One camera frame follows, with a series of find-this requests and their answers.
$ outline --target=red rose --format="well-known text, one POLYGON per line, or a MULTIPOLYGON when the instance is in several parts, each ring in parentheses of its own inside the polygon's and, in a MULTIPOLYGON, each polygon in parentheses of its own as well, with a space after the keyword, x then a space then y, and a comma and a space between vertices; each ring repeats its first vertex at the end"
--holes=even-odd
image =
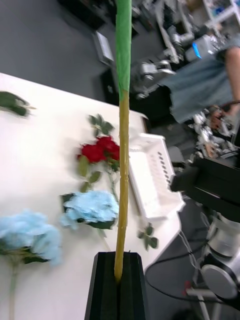
POLYGON ((85 144, 81 148, 81 155, 87 157, 90 163, 106 160, 104 150, 97 144, 85 144))
POLYGON ((119 153, 119 145, 117 145, 113 141, 113 138, 110 135, 98 137, 96 144, 98 146, 102 147, 103 150, 106 151, 107 153, 109 153, 110 156, 111 156, 111 154, 116 153, 117 150, 119 153))

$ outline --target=person's arm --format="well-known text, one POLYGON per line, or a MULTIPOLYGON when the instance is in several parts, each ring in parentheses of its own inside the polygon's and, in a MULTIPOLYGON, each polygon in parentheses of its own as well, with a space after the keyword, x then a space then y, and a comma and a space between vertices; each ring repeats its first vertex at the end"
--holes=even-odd
MULTIPOLYGON (((225 67, 230 82, 233 99, 240 101, 240 48, 233 46, 226 50, 225 67)), ((240 112, 240 104, 233 104, 228 112, 216 110, 211 116, 211 127, 217 129, 221 123, 221 116, 236 116, 240 112)))
MULTIPOLYGON (((240 100, 240 48, 232 47, 227 50, 225 55, 225 66, 230 82, 234 100, 240 100)), ((235 115, 240 110, 240 105, 235 104, 231 107, 230 113, 235 115)))

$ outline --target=artificial flower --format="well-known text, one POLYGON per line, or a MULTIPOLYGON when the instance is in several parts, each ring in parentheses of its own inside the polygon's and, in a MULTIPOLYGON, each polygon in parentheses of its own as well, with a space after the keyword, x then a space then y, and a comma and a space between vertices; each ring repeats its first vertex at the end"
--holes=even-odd
POLYGON ((119 160, 119 145, 114 142, 110 135, 98 137, 96 144, 103 148, 107 157, 119 160))
POLYGON ((53 265, 61 262, 61 235, 47 223, 41 213, 24 210, 22 213, 0 217, 1 250, 9 252, 27 248, 37 257, 53 265))
POLYGON ((86 156, 90 163, 98 163, 106 160, 104 150, 97 144, 85 144, 81 148, 81 154, 86 156))
POLYGON ((77 229, 77 220, 85 223, 113 221, 119 212, 119 205, 114 196, 107 191, 76 192, 64 203, 65 214, 60 218, 63 226, 77 229))

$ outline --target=green tape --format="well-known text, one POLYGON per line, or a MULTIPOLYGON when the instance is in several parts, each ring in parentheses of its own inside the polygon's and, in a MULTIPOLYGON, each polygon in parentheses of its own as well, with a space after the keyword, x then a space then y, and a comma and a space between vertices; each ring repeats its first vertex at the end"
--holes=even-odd
POLYGON ((120 100, 129 91, 132 41, 132 0, 117 0, 116 69, 120 100))

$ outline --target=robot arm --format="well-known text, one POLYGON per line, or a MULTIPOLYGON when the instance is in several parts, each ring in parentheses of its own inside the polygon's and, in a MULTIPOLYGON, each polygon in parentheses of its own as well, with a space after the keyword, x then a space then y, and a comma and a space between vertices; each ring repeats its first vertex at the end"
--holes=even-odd
MULTIPOLYGON (((194 118, 200 139, 213 138, 203 130, 204 114, 194 118)), ((185 194, 217 212, 208 231, 200 270, 208 288, 226 304, 240 310, 240 168, 225 165, 221 159, 197 157, 184 171, 173 177, 171 190, 185 194)))

